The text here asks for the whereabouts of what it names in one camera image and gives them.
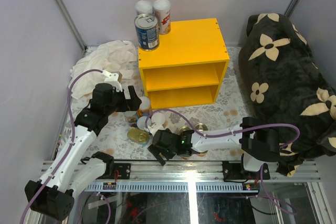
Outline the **gold rectangular tin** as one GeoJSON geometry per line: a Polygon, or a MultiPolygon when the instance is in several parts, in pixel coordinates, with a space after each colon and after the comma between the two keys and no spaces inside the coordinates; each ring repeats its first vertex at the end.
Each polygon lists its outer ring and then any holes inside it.
{"type": "Polygon", "coordinates": [[[131,127],[127,133],[128,138],[138,144],[146,145],[149,142],[150,135],[148,132],[131,127]]]}

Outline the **white red snack canister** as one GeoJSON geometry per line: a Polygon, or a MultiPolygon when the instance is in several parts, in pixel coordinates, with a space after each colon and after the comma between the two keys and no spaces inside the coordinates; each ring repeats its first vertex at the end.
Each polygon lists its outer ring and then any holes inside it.
{"type": "Polygon", "coordinates": [[[158,19],[159,33],[166,35],[171,31],[169,0],[156,0],[153,2],[153,12],[158,19]]]}

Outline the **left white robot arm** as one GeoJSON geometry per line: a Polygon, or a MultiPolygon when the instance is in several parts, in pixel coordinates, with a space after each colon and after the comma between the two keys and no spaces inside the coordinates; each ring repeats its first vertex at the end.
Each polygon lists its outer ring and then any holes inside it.
{"type": "Polygon", "coordinates": [[[88,105],[74,119],[66,147],[38,181],[30,180],[25,186],[27,209],[63,221],[89,184],[115,175],[114,158],[103,152],[96,152],[78,172],[75,168],[112,113],[139,109],[141,100],[134,86],[128,86],[128,91],[130,98],[126,99],[123,90],[109,83],[95,86],[88,105]]]}

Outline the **white orange snack canister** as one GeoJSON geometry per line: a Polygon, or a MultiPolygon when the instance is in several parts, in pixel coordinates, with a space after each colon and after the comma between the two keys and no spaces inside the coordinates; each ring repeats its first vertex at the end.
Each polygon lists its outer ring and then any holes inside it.
{"type": "Polygon", "coordinates": [[[153,14],[153,4],[151,1],[140,0],[138,1],[135,6],[136,14],[153,14]]]}

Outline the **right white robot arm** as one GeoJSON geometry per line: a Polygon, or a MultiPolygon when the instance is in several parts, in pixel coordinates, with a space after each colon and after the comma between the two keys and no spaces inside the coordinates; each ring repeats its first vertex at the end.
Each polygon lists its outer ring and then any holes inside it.
{"type": "Polygon", "coordinates": [[[251,117],[243,118],[241,124],[227,130],[193,128],[178,134],[169,129],[150,132],[153,140],[148,150],[162,166],[174,156],[189,158],[214,149],[239,148],[243,151],[240,175],[251,179],[264,163],[277,162],[280,156],[278,131],[251,117]]]}

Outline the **blue labelled gold-top can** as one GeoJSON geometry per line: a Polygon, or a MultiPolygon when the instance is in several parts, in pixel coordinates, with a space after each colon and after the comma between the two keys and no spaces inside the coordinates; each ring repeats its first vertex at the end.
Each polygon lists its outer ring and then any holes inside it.
{"type": "Polygon", "coordinates": [[[160,43],[158,19],[150,13],[139,14],[134,19],[139,48],[145,51],[155,50],[160,43]]]}

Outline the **grey lid small can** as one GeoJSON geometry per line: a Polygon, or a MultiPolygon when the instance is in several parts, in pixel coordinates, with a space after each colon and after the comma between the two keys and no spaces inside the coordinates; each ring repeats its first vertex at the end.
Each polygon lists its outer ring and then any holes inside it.
{"type": "Polygon", "coordinates": [[[140,130],[143,130],[143,131],[146,131],[146,126],[145,126],[145,122],[146,122],[146,119],[147,117],[146,116],[142,116],[138,119],[137,121],[137,127],[140,129],[140,130]]]}

